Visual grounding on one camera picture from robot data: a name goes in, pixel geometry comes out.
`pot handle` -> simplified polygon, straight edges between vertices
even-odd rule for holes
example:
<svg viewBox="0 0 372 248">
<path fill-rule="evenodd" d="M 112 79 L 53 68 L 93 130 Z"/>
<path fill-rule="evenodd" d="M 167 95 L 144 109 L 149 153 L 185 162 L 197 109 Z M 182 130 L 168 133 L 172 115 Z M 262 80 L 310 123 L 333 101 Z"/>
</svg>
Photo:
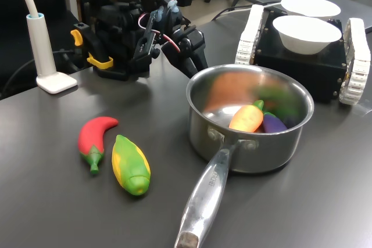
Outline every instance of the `pot handle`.
<svg viewBox="0 0 372 248">
<path fill-rule="evenodd" d="M 204 241 L 219 208 L 235 148 L 222 144 L 206 166 L 187 201 L 174 248 L 198 248 Z"/>
</svg>

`pot rivet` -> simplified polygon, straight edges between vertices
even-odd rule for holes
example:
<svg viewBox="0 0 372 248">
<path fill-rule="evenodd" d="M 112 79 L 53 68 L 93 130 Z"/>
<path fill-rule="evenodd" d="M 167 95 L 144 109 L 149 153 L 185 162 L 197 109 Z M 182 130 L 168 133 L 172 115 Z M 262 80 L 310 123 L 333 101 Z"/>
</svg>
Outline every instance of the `pot rivet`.
<svg viewBox="0 0 372 248">
<path fill-rule="evenodd" d="M 219 135 L 219 133 L 215 130 L 215 129 L 213 129 L 213 128 L 208 128 L 208 136 L 211 138 L 211 140 L 213 140 L 213 141 L 216 141 L 216 140 L 218 140 L 219 138 L 220 138 L 220 135 Z"/>
<path fill-rule="evenodd" d="M 249 139 L 247 141 L 244 141 L 243 147 L 246 150 L 255 150 L 258 147 L 258 144 L 256 141 Z"/>
</svg>

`orange carrot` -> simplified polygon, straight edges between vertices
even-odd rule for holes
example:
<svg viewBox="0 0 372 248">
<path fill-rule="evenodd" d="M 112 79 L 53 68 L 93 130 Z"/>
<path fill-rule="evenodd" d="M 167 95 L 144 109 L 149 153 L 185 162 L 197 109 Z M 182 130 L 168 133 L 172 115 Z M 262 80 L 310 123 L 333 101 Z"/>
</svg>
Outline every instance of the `orange carrot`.
<svg viewBox="0 0 372 248">
<path fill-rule="evenodd" d="M 255 101 L 252 105 L 242 106 L 234 114 L 228 127 L 242 132 L 255 132 L 263 121 L 262 107 L 262 100 Z"/>
</svg>

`stainless steel pot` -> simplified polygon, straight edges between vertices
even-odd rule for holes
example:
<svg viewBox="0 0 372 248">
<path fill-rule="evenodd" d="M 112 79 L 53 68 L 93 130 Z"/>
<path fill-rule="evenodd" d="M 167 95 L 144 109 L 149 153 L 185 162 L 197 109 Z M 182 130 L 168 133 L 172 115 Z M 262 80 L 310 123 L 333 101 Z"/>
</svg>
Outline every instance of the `stainless steel pot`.
<svg viewBox="0 0 372 248">
<path fill-rule="evenodd" d="M 229 169 L 255 174 L 285 165 L 314 110 L 308 91 L 291 77 L 238 64 L 211 67 L 193 76 L 187 99 L 191 145 L 210 161 L 187 202 L 175 248 L 202 244 L 216 216 Z M 259 99 L 288 130 L 265 134 L 229 129 L 235 112 Z"/>
</svg>

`toy chili pepper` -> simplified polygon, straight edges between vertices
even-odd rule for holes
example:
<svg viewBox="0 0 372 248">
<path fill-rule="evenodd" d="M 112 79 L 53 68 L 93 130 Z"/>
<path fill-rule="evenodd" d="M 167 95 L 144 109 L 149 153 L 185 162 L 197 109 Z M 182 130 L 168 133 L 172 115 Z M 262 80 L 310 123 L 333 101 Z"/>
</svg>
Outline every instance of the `toy chili pepper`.
<svg viewBox="0 0 372 248">
<path fill-rule="evenodd" d="M 103 158 L 105 131 L 118 123 L 115 118 L 102 116 L 93 118 L 82 127 L 77 144 L 80 154 L 91 166 L 91 174 L 98 173 L 98 163 Z"/>
</svg>

